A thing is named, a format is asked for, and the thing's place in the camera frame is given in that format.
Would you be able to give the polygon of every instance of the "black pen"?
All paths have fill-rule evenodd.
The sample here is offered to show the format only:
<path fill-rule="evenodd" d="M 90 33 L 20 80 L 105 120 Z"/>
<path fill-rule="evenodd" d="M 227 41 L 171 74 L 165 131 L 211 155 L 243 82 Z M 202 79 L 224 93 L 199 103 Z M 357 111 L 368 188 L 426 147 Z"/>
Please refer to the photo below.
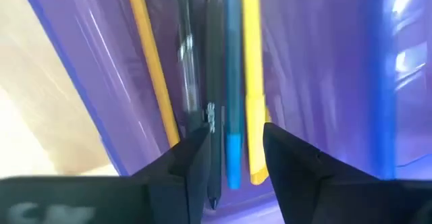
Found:
<path fill-rule="evenodd" d="M 192 31 L 192 0 L 178 0 L 180 15 L 180 48 L 178 57 L 182 72 L 183 107 L 187 114 L 188 133 L 199 128 L 203 122 L 198 85 L 198 55 Z"/>
<path fill-rule="evenodd" d="M 207 91 L 206 115 L 210 126 L 211 167 L 207 196 L 212 209 L 221 198 L 222 174 L 222 94 L 223 94 L 223 3 L 207 0 L 206 64 Z"/>

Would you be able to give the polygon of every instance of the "purple plastic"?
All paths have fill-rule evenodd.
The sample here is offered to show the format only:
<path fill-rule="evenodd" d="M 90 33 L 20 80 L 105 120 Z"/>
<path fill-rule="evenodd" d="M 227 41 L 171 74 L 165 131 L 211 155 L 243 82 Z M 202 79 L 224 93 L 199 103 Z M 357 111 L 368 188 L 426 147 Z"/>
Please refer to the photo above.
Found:
<path fill-rule="evenodd" d="M 165 152 L 167 138 L 129 0 L 29 1 L 120 174 L 133 174 Z M 199 6 L 204 0 L 197 1 Z M 175 70 L 176 0 L 146 2 L 182 129 L 180 79 Z M 396 54 L 391 60 L 391 49 L 377 50 L 375 45 L 381 46 L 382 36 L 397 53 L 421 43 L 430 47 L 432 31 L 427 24 L 432 24 L 432 5 L 412 0 L 406 17 L 388 23 L 386 18 L 391 17 L 378 13 L 384 17 L 383 27 L 373 30 L 378 23 L 370 22 L 370 7 L 380 2 L 384 9 L 394 0 L 261 0 L 267 105 L 276 124 L 363 171 L 389 176 L 395 169 L 398 177 L 430 178 L 431 49 L 421 52 L 426 53 L 424 65 L 406 72 L 410 80 L 403 85 L 400 74 L 395 74 Z M 413 22 L 395 30 L 409 18 Z M 385 28 L 394 33 L 375 34 Z M 404 35 L 408 28 L 414 32 Z M 391 69 L 383 70 L 387 63 Z M 390 92 L 388 85 L 393 86 Z M 381 86 L 382 94 L 371 93 Z M 392 103 L 396 113 L 389 110 L 391 117 L 376 113 L 387 112 Z M 393 123 L 396 133 L 386 127 Z M 240 190 L 229 190 L 224 180 L 219 208 L 205 209 L 205 223 L 282 222 L 270 181 L 250 184 L 246 158 Z"/>

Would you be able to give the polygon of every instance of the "yellow pencil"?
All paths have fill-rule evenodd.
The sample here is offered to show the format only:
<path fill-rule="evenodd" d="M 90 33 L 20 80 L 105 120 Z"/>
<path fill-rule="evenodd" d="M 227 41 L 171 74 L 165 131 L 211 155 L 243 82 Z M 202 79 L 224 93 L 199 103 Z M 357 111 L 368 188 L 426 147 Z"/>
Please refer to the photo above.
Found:
<path fill-rule="evenodd" d="M 145 0 L 130 0 L 132 11 L 134 12 L 135 22 L 140 34 L 142 50 L 146 57 L 148 71 L 155 90 L 157 103 L 161 110 L 162 122 L 165 127 L 170 147 L 179 142 L 178 129 L 174 119 L 171 101 L 168 96 L 168 89 L 165 77 L 159 61 L 155 38 L 151 28 L 149 13 Z"/>
<path fill-rule="evenodd" d="M 242 0 L 242 7 L 250 181 L 252 184 L 258 185 L 263 183 L 269 176 L 263 147 L 266 108 L 261 48 L 260 0 Z"/>

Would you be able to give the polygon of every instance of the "pen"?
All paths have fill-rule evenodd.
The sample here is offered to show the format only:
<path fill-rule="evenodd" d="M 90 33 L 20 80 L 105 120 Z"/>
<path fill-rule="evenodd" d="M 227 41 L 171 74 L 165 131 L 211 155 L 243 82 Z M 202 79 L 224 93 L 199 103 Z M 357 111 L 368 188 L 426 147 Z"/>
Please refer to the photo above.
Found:
<path fill-rule="evenodd" d="M 250 182 L 258 185 L 263 183 L 269 175 L 265 164 L 263 148 L 266 109 L 261 47 L 260 1 L 242 0 L 242 5 Z"/>
<path fill-rule="evenodd" d="M 145 0 L 130 0 L 134 12 L 136 26 L 140 34 L 142 51 L 146 57 L 148 72 L 150 73 L 153 89 L 155 90 L 157 103 L 161 110 L 162 122 L 167 134 L 170 147 L 176 145 L 180 138 L 178 136 L 177 124 L 175 123 L 171 101 L 168 95 L 165 77 L 159 61 L 155 37 L 151 28 L 149 13 Z"/>
<path fill-rule="evenodd" d="M 211 167 L 207 196 L 214 210 L 221 198 L 223 14 L 220 0 L 207 0 L 206 17 L 207 121 L 210 125 Z"/>
<path fill-rule="evenodd" d="M 241 182 L 243 143 L 242 100 L 242 0 L 225 0 L 225 52 L 227 70 L 226 174 L 228 186 L 238 189 Z"/>
<path fill-rule="evenodd" d="M 180 15 L 180 48 L 178 58 L 182 74 L 183 108 L 187 114 L 187 132 L 200 127 L 203 112 L 198 85 L 198 55 L 192 31 L 192 0 L 178 0 Z"/>

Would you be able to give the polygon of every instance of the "blue pen cap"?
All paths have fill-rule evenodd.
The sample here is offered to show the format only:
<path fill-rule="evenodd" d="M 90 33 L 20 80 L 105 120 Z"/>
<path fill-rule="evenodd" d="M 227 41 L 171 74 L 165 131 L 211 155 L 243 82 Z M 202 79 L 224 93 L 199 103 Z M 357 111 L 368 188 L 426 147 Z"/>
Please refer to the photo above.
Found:
<path fill-rule="evenodd" d="M 242 180 L 242 135 L 228 134 L 226 144 L 226 167 L 228 187 L 232 190 L 240 188 Z"/>

